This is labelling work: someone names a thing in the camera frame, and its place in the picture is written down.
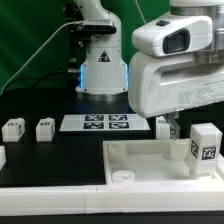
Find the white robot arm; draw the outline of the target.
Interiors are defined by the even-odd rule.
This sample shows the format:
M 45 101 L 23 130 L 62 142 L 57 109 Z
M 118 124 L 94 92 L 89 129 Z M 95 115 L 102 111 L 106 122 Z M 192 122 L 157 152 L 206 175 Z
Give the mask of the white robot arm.
M 121 22 L 101 0 L 73 0 L 92 36 L 78 91 L 95 99 L 126 92 L 143 118 L 224 101 L 224 0 L 170 0 L 169 11 L 137 28 L 137 53 L 121 57 Z

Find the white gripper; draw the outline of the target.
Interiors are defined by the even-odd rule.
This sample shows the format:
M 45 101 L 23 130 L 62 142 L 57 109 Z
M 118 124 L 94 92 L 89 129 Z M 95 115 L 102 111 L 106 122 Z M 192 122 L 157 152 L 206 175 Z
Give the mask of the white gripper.
M 137 53 L 129 68 L 128 100 L 144 118 L 165 115 L 172 139 L 180 138 L 178 111 L 224 101 L 224 60 L 200 60 L 214 41 L 208 16 L 166 13 L 136 29 Z

